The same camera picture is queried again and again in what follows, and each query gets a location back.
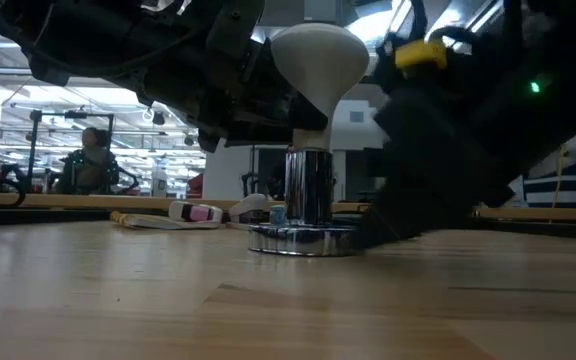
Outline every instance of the ceiling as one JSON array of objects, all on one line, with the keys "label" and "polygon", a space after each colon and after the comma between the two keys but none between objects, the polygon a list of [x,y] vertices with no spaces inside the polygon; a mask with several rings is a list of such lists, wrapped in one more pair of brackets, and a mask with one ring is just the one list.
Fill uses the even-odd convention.
[{"label": "ceiling", "polygon": [[[325,16],[326,10],[331,13],[330,6],[336,6],[335,22],[347,25],[364,41],[372,53],[371,63],[374,64],[374,47],[381,42],[383,35],[389,29],[405,34],[412,24],[408,0],[297,2],[300,1],[305,1],[299,10],[301,13],[293,14],[291,11],[299,7],[286,7],[286,3],[292,2],[267,0],[266,13],[252,38],[264,41],[300,18],[317,20],[312,16],[306,17],[306,14]],[[322,4],[329,4],[329,7],[322,8]],[[477,25],[477,30],[480,30],[483,24],[498,17],[501,11],[499,4],[499,0],[425,0],[428,21],[433,24],[433,29],[447,24],[473,26],[476,25],[473,20],[476,18],[477,22],[483,21]],[[0,162],[23,163],[27,159],[29,142],[26,135],[32,126],[29,115],[33,109],[53,113],[81,109],[116,114],[113,153],[118,156],[121,166],[141,177],[142,185],[149,185],[153,164],[162,161],[169,175],[169,185],[177,190],[183,190],[189,177],[203,171],[205,156],[196,143],[197,130],[184,123],[184,114],[158,103],[149,110],[138,103],[134,93],[101,79],[73,78],[68,87],[50,86],[32,79],[27,67],[27,60],[16,44],[0,36],[0,104],[3,103]],[[384,100],[376,86],[365,84],[358,85],[348,97],[369,100],[376,107]],[[164,125],[153,125],[155,111],[163,113]],[[100,117],[89,117],[74,123],[61,117],[45,117],[39,126],[38,165],[59,169],[61,162],[58,159],[81,146],[81,129],[89,126],[106,128],[108,122]]]}]

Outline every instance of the wooden tabletop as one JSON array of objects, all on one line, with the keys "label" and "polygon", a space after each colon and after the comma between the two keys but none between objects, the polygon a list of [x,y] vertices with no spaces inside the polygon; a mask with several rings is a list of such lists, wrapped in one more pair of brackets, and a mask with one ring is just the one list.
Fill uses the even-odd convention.
[{"label": "wooden tabletop", "polygon": [[576,240],[444,231],[349,258],[237,230],[0,227],[0,359],[576,360]]}]

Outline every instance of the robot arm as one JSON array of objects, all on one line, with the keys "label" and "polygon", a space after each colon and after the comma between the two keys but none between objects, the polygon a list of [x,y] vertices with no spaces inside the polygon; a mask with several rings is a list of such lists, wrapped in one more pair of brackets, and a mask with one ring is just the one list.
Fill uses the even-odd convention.
[{"label": "robot arm", "polygon": [[270,42],[250,39],[264,0],[0,1],[0,35],[21,46],[33,76],[64,86],[100,77],[187,114],[199,144],[289,143],[328,119],[277,71]]}]

